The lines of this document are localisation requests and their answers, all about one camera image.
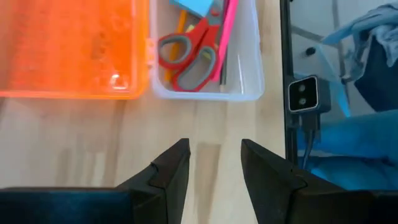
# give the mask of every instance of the white floor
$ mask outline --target white floor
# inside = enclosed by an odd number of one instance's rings
[[[290,3],[290,19],[294,27],[305,32],[324,37],[332,33],[335,28],[350,23],[352,20],[364,15],[369,10],[382,4],[396,2],[397,0],[294,0]],[[304,57],[304,51],[308,47],[319,44],[316,40],[308,39],[301,33],[292,34],[292,51],[294,70],[298,73],[308,75],[317,74],[330,80],[325,73],[325,67],[319,61],[317,55]],[[351,39],[342,43],[341,54],[344,55],[348,49],[353,47]],[[344,73],[340,70],[339,51],[337,46],[323,46],[325,55],[328,57],[336,74]],[[353,116],[374,113],[365,102],[353,84],[348,85],[350,108]],[[324,116],[324,121],[335,121],[344,119],[338,104],[333,102],[333,109]]]

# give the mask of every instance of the orange plastic box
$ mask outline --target orange plastic box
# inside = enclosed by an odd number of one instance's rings
[[[147,0],[0,1],[0,96],[137,98],[155,60]]]

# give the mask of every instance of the yellow pencil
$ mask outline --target yellow pencil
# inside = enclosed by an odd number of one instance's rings
[[[186,10],[181,10],[180,19],[178,21],[178,26],[177,26],[176,33],[182,33],[184,31],[185,21],[186,20],[187,20],[187,11]],[[177,54],[178,54],[179,48],[180,48],[180,46],[179,46],[178,43],[173,44],[172,50],[170,51],[170,57],[169,57],[169,59],[171,61],[177,59]],[[166,73],[165,73],[165,76],[164,76],[165,80],[169,82],[172,79],[172,76],[173,76],[173,71],[169,70],[169,69],[166,70]]]

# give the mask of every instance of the black frame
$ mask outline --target black frame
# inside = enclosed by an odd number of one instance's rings
[[[280,0],[280,29],[282,39],[282,67],[284,85],[286,159],[297,165],[297,115],[289,113],[288,85],[294,79],[292,58],[292,33],[290,25],[290,0]]]

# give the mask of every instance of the blue sticky note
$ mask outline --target blue sticky note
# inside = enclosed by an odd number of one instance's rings
[[[170,4],[176,5],[194,15],[206,17],[214,0],[170,0]]]

